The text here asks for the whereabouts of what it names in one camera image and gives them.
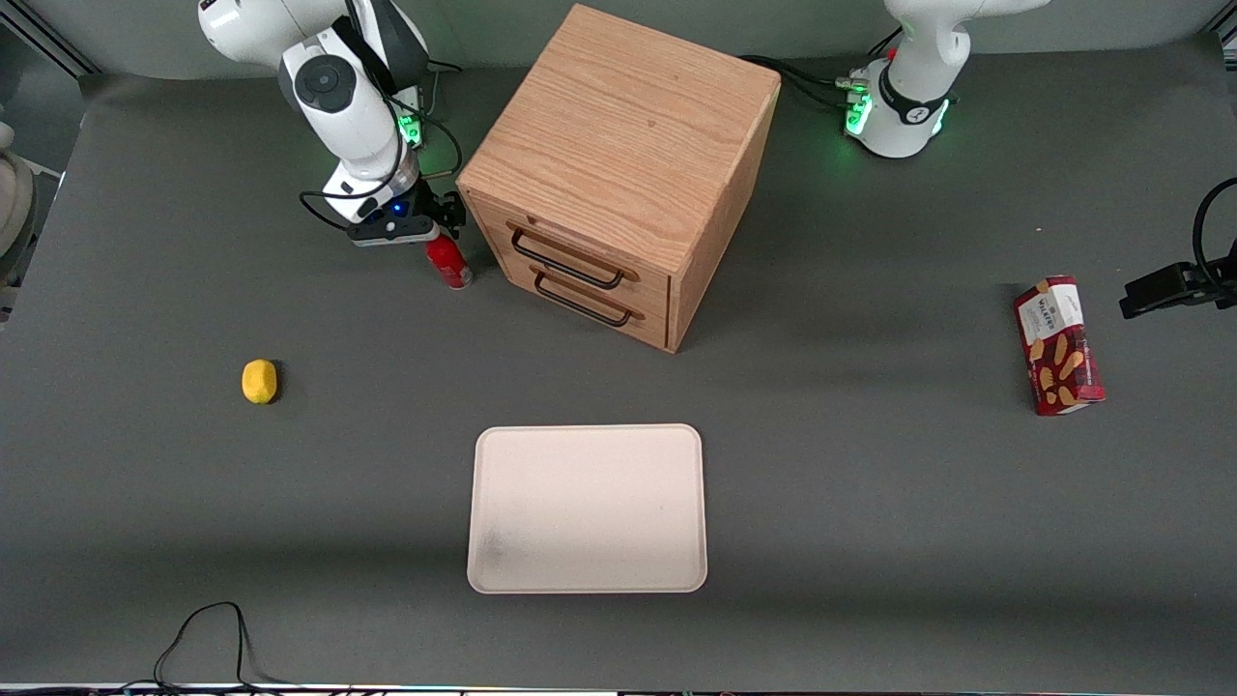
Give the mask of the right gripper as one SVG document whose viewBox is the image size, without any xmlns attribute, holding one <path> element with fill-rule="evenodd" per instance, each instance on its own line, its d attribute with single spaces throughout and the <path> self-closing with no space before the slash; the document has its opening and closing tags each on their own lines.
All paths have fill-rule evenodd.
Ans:
<svg viewBox="0 0 1237 696">
<path fill-rule="evenodd" d="M 383 206 L 367 195 L 357 213 L 361 219 L 348 227 L 348 235 L 427 235 L 427 244 L 438 239 L 458 242 L 460 226 L 468 224 L 468 204 L 460 192 L 437 197 L 430 185 L 414 185 Z"/>
</svg>

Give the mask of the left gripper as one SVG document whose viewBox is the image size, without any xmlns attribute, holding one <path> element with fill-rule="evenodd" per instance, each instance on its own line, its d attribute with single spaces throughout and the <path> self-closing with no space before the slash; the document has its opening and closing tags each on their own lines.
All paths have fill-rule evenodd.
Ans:
<svg viewBox="0 0 1237 696">
<path fill-rule="evenodd" d="M 1236 307 L 1236 260 L 1212 260 L 1204 272 L 1194 263 L 1164 266 L 1124 286 L 1122 316 L 1136 320 L 1176 305 L 1213 303 L 1220 312 Z"/>
</svg>

